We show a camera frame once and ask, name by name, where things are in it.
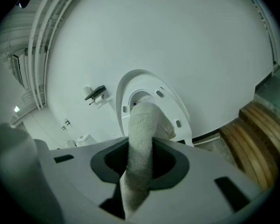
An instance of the towel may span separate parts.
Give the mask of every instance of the towel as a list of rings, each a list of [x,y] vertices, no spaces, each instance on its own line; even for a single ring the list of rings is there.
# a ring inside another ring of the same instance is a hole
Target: towel
[[[120,179],[120,191],[126,220],[148,196],[153,175],[152,138],[172,139],[174,127],[155,104],[139,103],[129,120],[127,167]]]

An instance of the toilet bowl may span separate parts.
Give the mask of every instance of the toilet bowl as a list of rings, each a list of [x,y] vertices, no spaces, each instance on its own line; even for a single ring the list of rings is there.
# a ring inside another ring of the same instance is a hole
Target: toilet bowl
[[[117,88],[116,112],[120,129],[128,136],[128,121],[133,107],[142,102],[156,104],[175,128],[172,141],[184,140],[192,144],[189,113],[176,92],[155,74],[146,70],[132,70],[125,74]]]

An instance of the wooden step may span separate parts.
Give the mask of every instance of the wooden step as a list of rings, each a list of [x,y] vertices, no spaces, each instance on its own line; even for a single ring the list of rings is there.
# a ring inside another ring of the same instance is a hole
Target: wooden step
[[[279,173],[276,162],[250,127],[237,118],[219,131],[238,167],[263,190],[273,187]]]
[[[240,118],[262,140],[280,167],[280,120],[261,104],[251,102],[239,112]]]

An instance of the light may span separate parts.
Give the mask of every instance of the light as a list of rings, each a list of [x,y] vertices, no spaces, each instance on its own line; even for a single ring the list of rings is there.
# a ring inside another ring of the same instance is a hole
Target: light
[[[15,111],[15,112],[19,112],[19,111],[20,111],[19,107],[16,106],[15,109],[14,109],[14,111]]]

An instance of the toilet paper holder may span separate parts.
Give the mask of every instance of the toilet paper holder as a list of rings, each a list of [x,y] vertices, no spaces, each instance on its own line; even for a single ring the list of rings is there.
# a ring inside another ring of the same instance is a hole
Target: toilet paper holder
[[[106,90],[106,87],[104,85],[99,86],[98,88],[96,88],[93,92],[91,92],[86,98],[85,100],[88,100],[90,98],[93,99],[93,101],[89,104],[91,105],[92,103],[95,102],[95,99],[100,96],[100,94],[102,92],[104,92]]]

